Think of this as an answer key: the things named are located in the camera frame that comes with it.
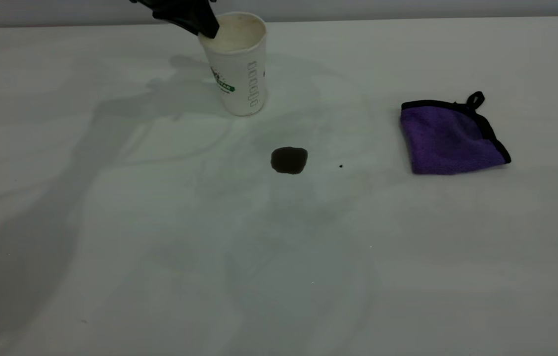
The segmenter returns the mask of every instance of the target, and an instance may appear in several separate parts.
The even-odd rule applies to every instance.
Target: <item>black cloth trim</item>
[[[481,132],[482,138],[492,142],[497,151],[501,154],[501,156],[503,156],[503,160],[505,160],[506,164],[509,164],[512,162],[512,157],[510,157],[510,154],[505,146],[497,140],[497,136],[494,135],[494,130],[492,130],[490,122],[488,122],[488,119],[479,115],[475,111],[475,109],[478,108],[484,101],[485,97],[483,96],[483,93],[478,91],[468,98],[466,104],[446,103],[445,101],[439,100],[418,100],[402,104],[402,110],[420,108],[422,106],[435,106],[436,108],[445,108],[466,115],[475,122]]]

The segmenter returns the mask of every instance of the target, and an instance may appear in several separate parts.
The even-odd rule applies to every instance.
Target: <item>dark liquid puddle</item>
[[[270,165],[279,173],[299,174],[308,161],[308,152],[302,148],[282,147],[273,151]]]

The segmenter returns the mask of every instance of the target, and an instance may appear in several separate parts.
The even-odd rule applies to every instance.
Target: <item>cup logo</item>
[[[222,90],[227,94],[230,94],[233,91],[235,91],[235,87],[229,86],[229,84],[226,84],[222,81],[222,75],[220,75],[220,73],[218,73],[218,71],[215,70],[215,68],[211,67],[211,72],[213,72],[213,77],[215,77],[215,81],[220,86],[220,90]]]

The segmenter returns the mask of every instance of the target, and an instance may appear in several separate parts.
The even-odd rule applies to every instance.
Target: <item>table surface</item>
[[[0,355],[558,356],[558,18],[269,30],[239,118],[175,26],[0,29]],[[476,90],[513,163],[414,176]]]

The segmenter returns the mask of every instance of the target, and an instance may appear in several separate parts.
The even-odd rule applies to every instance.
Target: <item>cup rim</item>
[[[206,45],[204,45],[204,43],[202,43],[202,36],[204,36],[202,33],[198,34],[198,41],[200,41],[200,44],[202,45],[202,47],[206,50],[209,50],[215,54],[222,54],[222,55],[227,55],[227,56],[232,56],[235,54],[242,54],[242,53],[248,53],[248,52],[252,52],[255,49],[257,49],[257,47],[259,47],[261,45],[261,43],[264,42],[264,40],[266,39],[266,36],[268,35],[268,27],[266,27],[266,22],[263,20],[263,18],[257,16],[254,13],[247,13],[245,11],[230,11],[227,13],[222,13],[222,14],[218,14],[218,16],[216,16],[216,18],[220,18],[222,16],[227,16],[229,14],[245,14],[245,15],[249,15],[249,16],[253,16],[254,18],[257,18],[257,20],[259,20],[259,22],[261,22],[262,25],[264,25],[264,35],[261,37],[261,39],[259,39],[259,41],[257,43],[255,43],[255,45],[252,45],[251,47],[248,48],[244,48],[244,49],[238,49],[238,50],[227,50],[227,51],[222,51],[222,50],[215,50],[211,47],[207,47]]]

